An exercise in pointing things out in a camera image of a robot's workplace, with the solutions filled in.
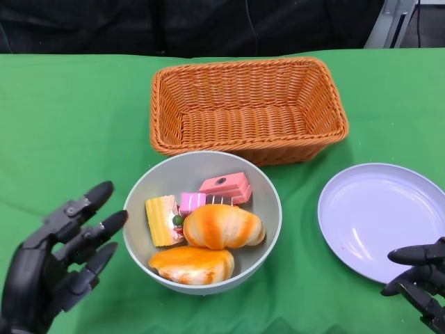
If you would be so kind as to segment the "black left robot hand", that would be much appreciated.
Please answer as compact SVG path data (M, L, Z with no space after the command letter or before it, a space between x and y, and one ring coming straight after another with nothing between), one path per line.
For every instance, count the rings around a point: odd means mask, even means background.
M2 333L47 333L60 312L68 312L99 284L99 275L118 245L121 210L95 227L86 222L107 202L111 181L68 200L44 217L42 226L16 248L1 298Z

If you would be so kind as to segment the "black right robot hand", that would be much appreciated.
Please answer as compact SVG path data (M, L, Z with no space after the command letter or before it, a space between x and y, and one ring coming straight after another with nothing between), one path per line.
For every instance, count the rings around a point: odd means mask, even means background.
M421 313L420 320L430 330L443 333L444 306L434 296L444 296L444 238L433 244L398 248L387 257L410 268L386 284L380 294L402 295Z

